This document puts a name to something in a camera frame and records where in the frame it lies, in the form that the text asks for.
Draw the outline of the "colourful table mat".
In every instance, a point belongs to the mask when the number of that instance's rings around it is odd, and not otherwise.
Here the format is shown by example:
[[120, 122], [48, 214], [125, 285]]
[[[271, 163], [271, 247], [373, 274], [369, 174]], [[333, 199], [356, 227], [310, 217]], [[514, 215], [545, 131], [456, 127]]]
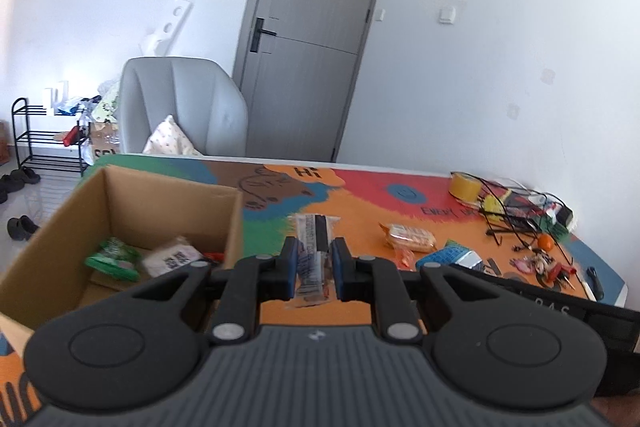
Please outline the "colourful table mat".
[[[115, 156], [108, 166], [235, 188], [242, 260], [280, 254], [296, 213], [340, 218], [352, 257], [395, 265], [381, 223], [473, 249], [480, 269], [429, 263], [452, 319], [421, 341], [385, 341], [370, 306], [337, 298], [260, 306], [245, 343], [210, 343], [169, 305], [134, 298], [149, 280], [91, 269], [111, 296], [43, 323], [1, 365], [6, 426], [603, 426], [591, 403], [608, 351], [587, 324], [480, 278], [514, 279], [445, 179], [348, 168]], [[216, 267], [231, 269], [224, 263]]]

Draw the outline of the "black shoes pile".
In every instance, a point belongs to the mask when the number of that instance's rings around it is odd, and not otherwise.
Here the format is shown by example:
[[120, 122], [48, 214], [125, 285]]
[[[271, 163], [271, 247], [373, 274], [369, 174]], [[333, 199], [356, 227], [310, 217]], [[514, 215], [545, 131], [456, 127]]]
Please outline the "black shoes pile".
[[30, 167], [21, 167], [10, 173], [2, 174], [0, 178], [0, 202], [3, 204], [14, 192], [21, 191], [27, 184], [38, 184], [41, 176]]

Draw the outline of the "white wall switch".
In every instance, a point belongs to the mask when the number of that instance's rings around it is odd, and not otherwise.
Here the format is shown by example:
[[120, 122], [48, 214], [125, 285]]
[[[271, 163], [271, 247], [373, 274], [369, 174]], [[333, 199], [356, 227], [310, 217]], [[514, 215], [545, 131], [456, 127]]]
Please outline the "white wall switch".
[[456, 17], [457, 9], [453, 5], [446, 5], [439, 10], [438, 22], [443, 25], [453, 25]]

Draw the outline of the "red tipped tool cluster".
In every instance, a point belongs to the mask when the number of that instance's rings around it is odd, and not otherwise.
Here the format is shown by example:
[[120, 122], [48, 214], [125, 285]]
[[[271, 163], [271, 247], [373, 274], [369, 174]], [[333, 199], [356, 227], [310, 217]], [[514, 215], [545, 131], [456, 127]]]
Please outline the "red tipped tool cluster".
[[572, 277], [576, 277], [577, 270], [573, 265], [563, 265], [543, 251], [523, 258], [512, 258], [510, 265], [518, 272], [527, 275], [535, 275], [542, 286], [548, 288], [564, 288], [565, 286], [574, 289]]

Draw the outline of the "black shoe rack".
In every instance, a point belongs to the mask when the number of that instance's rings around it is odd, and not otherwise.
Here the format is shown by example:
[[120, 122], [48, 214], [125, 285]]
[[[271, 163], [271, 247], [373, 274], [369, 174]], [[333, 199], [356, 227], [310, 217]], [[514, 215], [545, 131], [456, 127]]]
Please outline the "black shoe rack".
[[30, 104], [28, 98], [17, 98], [12, 103], [11, 130], [17, 167], [83, 176], [89, 164], [82, 156], [82, 147], [89, 143], [90, 126], [76, 120], [66, 124], [62, 131], [55, 131], [32, 123], [46, 115], [43, 106]]

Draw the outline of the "clear black snack bar pack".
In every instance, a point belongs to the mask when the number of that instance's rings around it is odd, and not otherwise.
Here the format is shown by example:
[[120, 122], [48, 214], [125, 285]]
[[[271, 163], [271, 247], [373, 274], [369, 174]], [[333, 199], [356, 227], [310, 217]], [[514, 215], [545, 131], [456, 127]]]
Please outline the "clear black snack bar pack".
[[312, 308], [336, 299], [331, 243], [340, 218], [319, 213], [296, 213], [291, 218], [295, 228], [295, 280], [293, 309]]

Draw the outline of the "green snack bag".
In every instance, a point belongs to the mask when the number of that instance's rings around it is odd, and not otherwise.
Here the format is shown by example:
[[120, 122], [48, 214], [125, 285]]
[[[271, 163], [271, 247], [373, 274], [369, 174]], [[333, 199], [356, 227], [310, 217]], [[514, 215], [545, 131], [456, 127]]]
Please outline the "green snack bag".
[[101, 242], [97, 251], [89, 255], [84, 263], [87, 267], [115, 280], [137, 282], [140, 280], [138, 265], [142, 254], [118, 239], [110, 237]]

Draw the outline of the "SF cardboard box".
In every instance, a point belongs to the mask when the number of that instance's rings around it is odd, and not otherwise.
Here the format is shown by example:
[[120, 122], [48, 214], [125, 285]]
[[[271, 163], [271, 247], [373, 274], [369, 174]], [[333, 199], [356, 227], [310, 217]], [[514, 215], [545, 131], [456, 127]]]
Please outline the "SF cardboard box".
[[117, 124], [111, 122], [95, 122], [89, 128], [89, 158], [95, 161], [106, 155], [118, 154], [120, 151]]

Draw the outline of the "red snack packet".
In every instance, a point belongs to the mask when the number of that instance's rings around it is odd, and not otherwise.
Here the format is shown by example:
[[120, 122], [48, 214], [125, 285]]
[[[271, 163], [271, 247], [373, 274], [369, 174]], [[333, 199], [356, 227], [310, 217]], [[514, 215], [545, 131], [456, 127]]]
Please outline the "red snack packet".
[[211, 262], [224, 263], [224, 253], [204, 253], [203, 257]]

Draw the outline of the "black slipper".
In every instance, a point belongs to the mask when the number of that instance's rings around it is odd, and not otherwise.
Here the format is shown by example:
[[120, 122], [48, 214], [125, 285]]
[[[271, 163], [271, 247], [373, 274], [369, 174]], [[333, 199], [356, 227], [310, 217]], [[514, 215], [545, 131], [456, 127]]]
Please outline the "black slipper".
[[23, 215], [19, 218], [10, 218], [6, 224], [6, 231], [14, 241], [26, 242], [39, 230], [28, 216]]

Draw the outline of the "white QR snack packet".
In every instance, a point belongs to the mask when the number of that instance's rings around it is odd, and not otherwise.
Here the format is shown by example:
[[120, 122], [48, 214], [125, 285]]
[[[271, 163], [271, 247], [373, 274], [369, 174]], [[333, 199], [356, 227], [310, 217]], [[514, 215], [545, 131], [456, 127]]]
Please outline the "white QR snack packet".
[[150, 277], [162, 275], [200, 261], [203, 255], [183, 236], [160, 246], [142, 257], [142, 267]]

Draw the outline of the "clear biscuit pack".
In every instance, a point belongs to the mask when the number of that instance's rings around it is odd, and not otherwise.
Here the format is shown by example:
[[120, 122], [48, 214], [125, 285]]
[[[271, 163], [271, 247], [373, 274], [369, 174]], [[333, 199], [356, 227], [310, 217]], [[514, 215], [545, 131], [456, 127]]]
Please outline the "clear biscuit pack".
[[429, 254], [436, 251], [435, 236], [425, 229], [398, 225], [398, 223], [381, 223], [380, 228], [386, 242], [393, 248], [404, 248], [414, 253]]

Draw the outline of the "small orange fruit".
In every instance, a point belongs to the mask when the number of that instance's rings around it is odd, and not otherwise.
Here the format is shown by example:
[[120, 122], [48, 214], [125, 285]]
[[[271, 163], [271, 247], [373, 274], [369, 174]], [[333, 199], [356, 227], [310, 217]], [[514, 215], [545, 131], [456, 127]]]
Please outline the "small orange fruit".
[[539, 249], [548, 253], [549, 251], [552, 251], [554, 246], [555, 246], [555, 240], [550, 234], [541, 233], [538, 235], [537, 247]]

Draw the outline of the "blue snack packet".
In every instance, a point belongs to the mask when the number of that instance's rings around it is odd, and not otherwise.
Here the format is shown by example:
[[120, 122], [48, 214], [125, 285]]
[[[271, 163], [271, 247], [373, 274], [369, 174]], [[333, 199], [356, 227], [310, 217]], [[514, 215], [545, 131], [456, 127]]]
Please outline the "blue snack packet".
[[483, 265], [483, 259], [473, 249], [448, 239], [444, 247], [428, 254], [416, 262], [416, 271], [423, 265], [438, 263], [439, 265], [461, 265], [466, 269], [477, 270]]

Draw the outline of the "black marker pen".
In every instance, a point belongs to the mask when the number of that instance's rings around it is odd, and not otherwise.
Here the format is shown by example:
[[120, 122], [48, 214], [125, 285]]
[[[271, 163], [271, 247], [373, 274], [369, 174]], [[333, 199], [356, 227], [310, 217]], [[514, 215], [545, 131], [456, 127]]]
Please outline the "black marker pen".
[[604, 298], [604, 289], [596, 268], [588, 267], [586, 270], [586, 274], [589, 280], [589, 284], [590, 284], [594, 299], [596, 299], [597, 301], [602, 301]]

